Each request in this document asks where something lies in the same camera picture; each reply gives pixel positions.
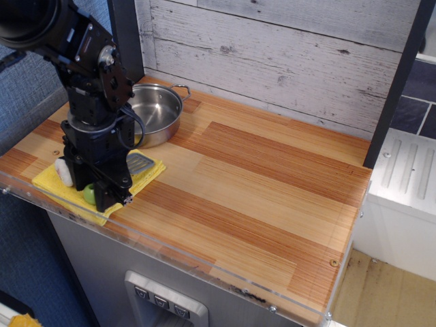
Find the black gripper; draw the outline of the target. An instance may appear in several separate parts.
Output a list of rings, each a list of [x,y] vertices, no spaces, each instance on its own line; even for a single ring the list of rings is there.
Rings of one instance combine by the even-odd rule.
[[[87,124],[68,114],[61,123],[65,133],[64,156],[74,187],[81,191],[94,183],[98,212],[105,212],[117,203],[126,205],[133,199],[127,154],[144,139],[135,141],[136,123],[144,132],[144,123],[137,114],[115,114],[99,125]]]

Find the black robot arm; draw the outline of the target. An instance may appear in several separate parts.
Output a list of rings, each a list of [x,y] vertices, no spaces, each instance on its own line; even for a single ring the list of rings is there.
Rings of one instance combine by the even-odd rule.
[[[112,35],[73,1],[2,1],[1,43],[55,66],[69,101],[61,127],[73,186],[92,185],[99,212],[130,202],[127,155],[142,144],[142,120]]]

